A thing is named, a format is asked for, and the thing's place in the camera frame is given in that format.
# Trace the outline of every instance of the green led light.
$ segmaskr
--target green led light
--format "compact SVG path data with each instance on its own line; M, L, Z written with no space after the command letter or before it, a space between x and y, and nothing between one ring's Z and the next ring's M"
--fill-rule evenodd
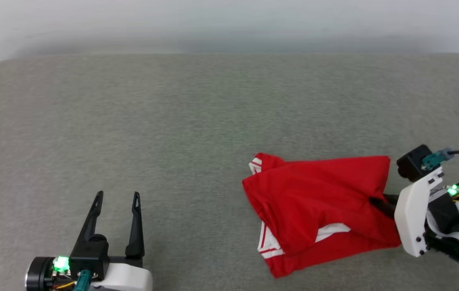
M457 195L459 193L457 190L454 190L454 189L449 189L449 190L447 190L447 192L451 196Z
M57 257L57 260L54 262L54 271L65 273L69 270L69 258L68 257Z

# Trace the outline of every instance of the yellow wire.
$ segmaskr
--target yellow wire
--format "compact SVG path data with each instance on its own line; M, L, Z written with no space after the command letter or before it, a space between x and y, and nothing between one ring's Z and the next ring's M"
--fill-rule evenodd
M56 289L64 289L66 287L70 287L71 285L75 284L75 282L70 282L68 284L65 284L65 285L61 285L59 287L57 287Z

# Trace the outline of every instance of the gray table surface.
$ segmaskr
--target gray table surface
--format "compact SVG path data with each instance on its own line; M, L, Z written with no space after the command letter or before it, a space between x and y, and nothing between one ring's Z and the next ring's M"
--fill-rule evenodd
M144 265L162 290L459 290L459 266L380 250L275 280L241 180L286 160L459 149L459 55L96 55L0 63L0 290L67 255L95 193L109 253L141 193ZM444 166L459 181L459 156Z

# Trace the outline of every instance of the white stripe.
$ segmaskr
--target white stripe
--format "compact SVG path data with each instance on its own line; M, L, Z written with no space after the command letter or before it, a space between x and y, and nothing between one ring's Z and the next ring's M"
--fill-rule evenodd
M252 162L249 163L249 169L251 170L251 173L255 175L256 173L261 172L261 166L257 164L253 164Z
M280 256L280 255L283 255L283 254L285 254L283 252L283 250L273 250L273 251L270 251L270 252L262 253L261 255L263 256L264 259L268 259L268 258L272 258L272 257L275 257L275 256Z
M266 226L264 231L265 236L263 235L263 233L261 233L261 235L264 237L263 247L260 247L261 244L259 245L259 252L263 252L270 249L281 250L282 247L278 243L278 240L276 240L276 238L272 234L270 228Z
M338 232L349 232L350 230L351 229L344 223L330 223L329 225L325 225L318 229L318 236L316 236L315 243L328 238L332 234L336 234Z
M264 231L265 231L265 223L263 223L263 221L262 221L262 227L260 229L260 241L259 241L259 247L258 247L259 251L260 251L261 243L263 241L263 232Z
M254 158L251 162L254 162L255 164L261 165L261 160L259 158Z

